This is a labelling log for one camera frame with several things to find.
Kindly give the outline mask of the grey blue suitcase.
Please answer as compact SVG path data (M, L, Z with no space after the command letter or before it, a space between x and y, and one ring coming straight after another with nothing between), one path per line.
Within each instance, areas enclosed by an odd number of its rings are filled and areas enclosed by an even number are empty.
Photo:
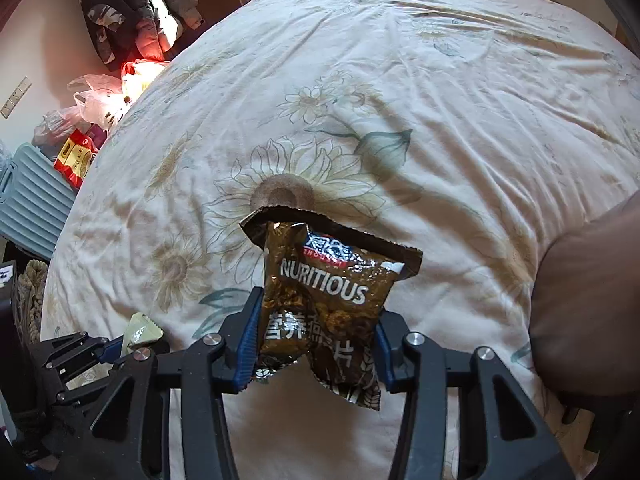
M1 176L1 236L50 260L76 192L38 148L21 145Z

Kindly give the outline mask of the hanging dark jackets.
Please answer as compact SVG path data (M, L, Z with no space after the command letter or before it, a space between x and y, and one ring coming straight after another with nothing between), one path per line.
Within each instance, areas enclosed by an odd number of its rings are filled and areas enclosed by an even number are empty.
M96 54L114 72L136 58L164 62L205 20L198 0L79 0Z

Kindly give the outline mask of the white plastic bags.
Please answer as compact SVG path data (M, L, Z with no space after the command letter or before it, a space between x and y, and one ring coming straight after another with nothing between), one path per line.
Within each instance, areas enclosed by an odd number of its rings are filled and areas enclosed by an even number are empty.
M44 114L32 144L56 148L74 130L85 133L93 125L110 132L168 66L169 62L135 60L126 62L118 77L90 74L72 80L67 90L75 104Z

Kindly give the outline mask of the red yellow snack bag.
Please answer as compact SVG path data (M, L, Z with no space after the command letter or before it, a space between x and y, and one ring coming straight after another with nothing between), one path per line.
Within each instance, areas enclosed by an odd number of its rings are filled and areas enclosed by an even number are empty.
M90 136L76 129L58 152L53 168L62 174L74 190L79 190L96 154L98 149Z

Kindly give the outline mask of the dark brown cereal snack bag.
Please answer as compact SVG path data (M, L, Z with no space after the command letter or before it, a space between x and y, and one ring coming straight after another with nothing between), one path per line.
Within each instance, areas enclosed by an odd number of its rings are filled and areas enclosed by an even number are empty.
M323 387L378 410L375 327L393 284L418 274L420 249L282 205L255 210L240 227L264 255L255 379L306 358Z

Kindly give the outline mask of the olive green snack packet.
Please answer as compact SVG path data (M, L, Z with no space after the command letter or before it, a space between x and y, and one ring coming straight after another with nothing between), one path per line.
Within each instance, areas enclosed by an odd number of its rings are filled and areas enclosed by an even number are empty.
M136 312L129 320L122 335L121 356L134 352L137 348L154 344L164 336L164 331L152 318L142 312Z

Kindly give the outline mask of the floral white bed quilt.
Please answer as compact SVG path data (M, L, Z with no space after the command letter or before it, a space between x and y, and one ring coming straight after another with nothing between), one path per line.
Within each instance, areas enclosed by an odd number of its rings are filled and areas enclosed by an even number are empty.
M181 349L264 277L240 229L285 204L421 249L390 291L448 348L494 348L579 477L591 424L534 371L530 293L564 232L639 186L639 61L547 0L253 0L181 52L96 155L43 338L149 315Z

